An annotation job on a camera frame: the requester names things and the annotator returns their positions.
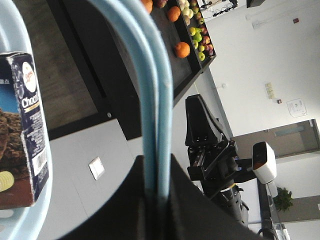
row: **apple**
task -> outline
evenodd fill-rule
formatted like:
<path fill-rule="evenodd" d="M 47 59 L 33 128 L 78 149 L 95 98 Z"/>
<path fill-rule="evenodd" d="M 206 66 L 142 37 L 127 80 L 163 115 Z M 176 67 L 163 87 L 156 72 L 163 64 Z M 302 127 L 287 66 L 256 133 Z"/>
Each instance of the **apple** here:
<path fill-rule="evenodd" d="M 199 45 L 198 50 L 199 50 L 199 52 L 203 52 L 205 50 L 205 46 Z"/>
<path fill-rule="evenodd" d="M 200 25 L 199 28 L 201 29 L 201 33 L 203 35 L 207 35 L 208 34 L 208 29 L 205 26 Z"/>
<path fill-rule="evenodd" d="M 198 56 L 199 56 L 199 59 L 200 59 L 201 62 L 202 62 L 203 60 L 205 60 L 206 55 L 205 55 L 202 51 L 200 51 L 200 52 L 198 53 Z"/>
<path fill-rule="evenodd" d="M 209 50 L 212 50 L 212 51 L 214 50 L 214 46 L 212 44 L 208 44 L 207 46 Z"/>
<path fill-rule="evenodd" d="M 190 22 L 190 17 L 189 17 L 188 15 L 184 15 L 183 18 L 184 18 L 185 24 L 186 24 L 187 26 L 189 26 L 190 23 L 191 23 L 191 22 Z"/>
<path fill-rule="evenodd" d="M 197 6 L 197 4 L 198 4 L 197 0 L 191 0 L 190 1 L 191 7 L 195 7 L 195 6 Z"/>
<path fill-rule="evenodd" d="M 157 7 L 162 9 L 166 4 L 168 0 L 153 0 L 153 4 Z"/>
<path fill-rule="evenodd" d="M 201 12 L 197 12 L 197 14 L 195 15 L 195 19 L 199 20 L 200 18 L 202 18 Z"/>
<path fill-rule="evenodd" d="M 197 6 L 193 6 L 191 9 L 194 14 L 197 14 L 199 12 L 199 8 Z"/>
<path fill-rule="evenodd" d="M 195 40 L 195 39 L 193 39 L 192 42 L 193 42 L 194 48 L 195 49 L 198 48 L 199 42 L 197 40 Z"/>
<path fill-rule="evenodd" d="M 202 45 L 206 45 L 210 43 L 210 37 L 209 36 L 203 36 L 201 40 Z"/>
<path fill-rule="evenodd" d="M 182 11 L 183 9 L 185 9 L 185 4 L 184 4 L 184 3 L 180 4 L 179 6 L 180 6 L 181 11 Z"/>
<path fill-rule="evenodd" d="M 208 51 L 204 51 L 204 54 L 207 55 L 208 57 L 212 57 L 214 55 L 214 51 L 213 50 L 208 50 Z"/>
<path fill-rule="evenodd" d="M 199 32 L 196 32 L 194 36 L 192 36 L 192 38 L 194 40 L 196 40 L 197 42 L 200 42 L 202 40 L 202 36 Z"/>
<path fill-rule="evenodd" d="M 182 10 L 182 15 L 187 15 L 189 16 L 189 8 L 188 7 L 184 7 L 184 9 Z"/>
<path fill-rule="evenodd" d="M 193 26 L 189 28 L 189 31 L 191 36 L 194 36 L 196 34 L 196 28 Z"/>
<path fill-rule="evenodd" d="M 199 25 L 204 24 L 204 22 L 205 22 L 205 20 L 204 20 L 203 17 L 200 17 L 200 18 L 198 19 L 198 24 L 199 24 Z"/>
<path fill-rule="evenodd" d="M 192 19 L 194 16 L 194 11 L 192 11 L 191 9 L 189 9 L 189 18 Z"/>

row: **white sign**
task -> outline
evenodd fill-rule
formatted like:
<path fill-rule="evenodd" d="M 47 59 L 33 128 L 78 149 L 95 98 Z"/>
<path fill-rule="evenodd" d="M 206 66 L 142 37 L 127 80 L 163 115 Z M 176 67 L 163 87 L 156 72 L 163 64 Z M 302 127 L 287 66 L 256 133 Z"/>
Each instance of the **white sign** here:
<path fill-rule="evenodd" d="M 290 115 L 294 118 L 308 115 L 305 103 L 300 98 L 287 101 L 286 105 L 288 106 Z"/>

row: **orange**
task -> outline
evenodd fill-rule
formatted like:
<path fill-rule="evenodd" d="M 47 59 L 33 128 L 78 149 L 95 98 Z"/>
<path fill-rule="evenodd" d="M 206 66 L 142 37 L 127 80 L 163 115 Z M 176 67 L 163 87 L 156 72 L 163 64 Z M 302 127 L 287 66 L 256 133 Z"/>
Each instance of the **orange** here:
<path fill-rule="evenodd" d="M 178 6 L 173 6 L 168 10 L 166 15 L 171 22 L 175 22 L 178 20 L 180 14 L 180 8 Z"/>
<path fill-rule="evenodd" d="M 188 43 L 181 41 L 175 45 L 174 52 L 178 58 L 183 59 L 190 54 L 190 46 Z"/>
<path fill-rule="evenodd" d="M 152 0 L 140 0 L 142 4 L 144 5 L 146 11 L 150 14 L 152 11 L 153 2 Z"/>

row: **light blue basket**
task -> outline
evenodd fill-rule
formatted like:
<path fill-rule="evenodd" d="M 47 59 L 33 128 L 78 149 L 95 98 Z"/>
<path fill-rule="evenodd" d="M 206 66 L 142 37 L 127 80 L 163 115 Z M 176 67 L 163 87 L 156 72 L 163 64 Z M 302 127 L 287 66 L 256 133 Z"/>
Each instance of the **light blue basket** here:
<path fill-rule="evenodd" d="M 18 9 L 11 0 L 1 0 L 0 53 L 16 51 L 33 53 L 25 23 Z M 40 106 L 44 119 L 41 97 Z M 0 210 L 0 240 L 35 240 L 44 224 L 49 208 L 53 181 L 52 158 L 46 123 L 44 123 L 44 134 L 49 179 L 34 206 Z"/>
<path fill-rule="evenodd" d="M 144 184 L 146 197 L 157 198 L 158 213 L 169 196 L 170 147 L 173 109 L 173 80 L 170 61 L 161 33 L 140 0 L 89 0 L 108 21 L 128 47 L 139 82 Z M 28 32 L 11 0 L 0 2 L 0 52 L 32 53 Z M 34 240 L 45 220 L 52 189 L 50 149 L 49 180 L 33 207 L 13 209 L 13 215 L 0 218 L 4 240 Z"/>

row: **fruit shelf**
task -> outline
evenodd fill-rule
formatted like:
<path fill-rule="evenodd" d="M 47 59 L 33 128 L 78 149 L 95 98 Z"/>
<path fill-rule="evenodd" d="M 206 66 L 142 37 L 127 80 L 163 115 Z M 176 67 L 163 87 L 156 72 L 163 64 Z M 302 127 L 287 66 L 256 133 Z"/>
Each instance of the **fruit shelf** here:
<path fill-rule="evenodd" d="M 138 80 L 127 48 L 116 33 L 117 26 L 108 21 L 87 1 L 47 0 L 79 73 L 98 113 L 67 125 L 49 130 L 50 139 L 117 118 L 127 140 L 141 136 Z M 178 6 L 177 0 L 168 0 L 164 8 L 153 7 L 151 17 L 159 28 L 172 69 L 174 104 L 213 61 L 198 58 L 189 33 L 197 27 L 195 18 L 186 25 L 182 15 L 170 22 L 167 12 Z M 178 58 L 174 47 L 178 42 L 190 46 L 186 58 Z"/>
<path fill-rule="evenodd" d="M 195 49 L 189 31 L 190 27 L 199 27 L 196 16 L 191 18 L 189 25 L 186 24 L 182 14 L 177 21 L 170 22 L 167 17 L 167 12 L 173 6 L 179 7 L 177 0 L 168 0 L 166 6 L 163 8 L 154 7 L 151 12 L 151 17 L 161 31 L 169 55 L 174 81 L 174 103 L 177 103 L 197 77 L 214 60 L 216 54 L 214 53 L 212 57 L 206 56 L 203 61 L 200 61 L 198 57 L 199 51 Z M 178 42 L 186 42 L 189 44 L 190 55 L 187 58 L 176 57 L 174 47 Z"/>

